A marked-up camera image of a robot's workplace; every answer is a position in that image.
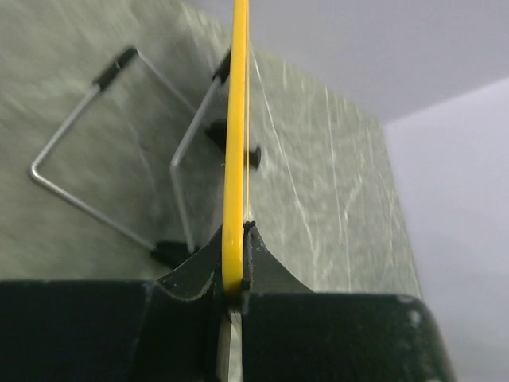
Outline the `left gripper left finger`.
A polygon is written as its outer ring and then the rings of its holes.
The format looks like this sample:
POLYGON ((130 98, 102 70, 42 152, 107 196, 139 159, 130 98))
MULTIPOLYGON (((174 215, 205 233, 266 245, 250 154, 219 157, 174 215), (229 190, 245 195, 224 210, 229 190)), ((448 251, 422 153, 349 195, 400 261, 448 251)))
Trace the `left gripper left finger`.
POLYGON ((220 238, 155 280, 1 284, 4 381, 220 381, 220 238))

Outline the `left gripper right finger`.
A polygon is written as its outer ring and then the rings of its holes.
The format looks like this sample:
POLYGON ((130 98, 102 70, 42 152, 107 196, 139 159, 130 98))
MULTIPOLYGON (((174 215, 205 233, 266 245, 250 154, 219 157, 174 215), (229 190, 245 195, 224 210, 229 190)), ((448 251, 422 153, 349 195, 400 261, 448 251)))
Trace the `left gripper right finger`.
POLYGON ((405 294, 315 292, 244 233, 242 374, 246 381, 453 381, 438 325, 405 294))

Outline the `yellow framed whiteboard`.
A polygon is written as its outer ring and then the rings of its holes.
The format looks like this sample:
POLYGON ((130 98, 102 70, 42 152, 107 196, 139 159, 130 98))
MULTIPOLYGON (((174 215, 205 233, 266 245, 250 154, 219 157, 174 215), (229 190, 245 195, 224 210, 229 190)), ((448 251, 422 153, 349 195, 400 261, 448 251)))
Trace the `yellow framed whiteboard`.
POLYGON ((227 106, 227 141, 223 187, 223 290, 236 296, 243 278, 244 145, 247 132, 249 10, 247 0, 233 8, 231 65, 227 106))

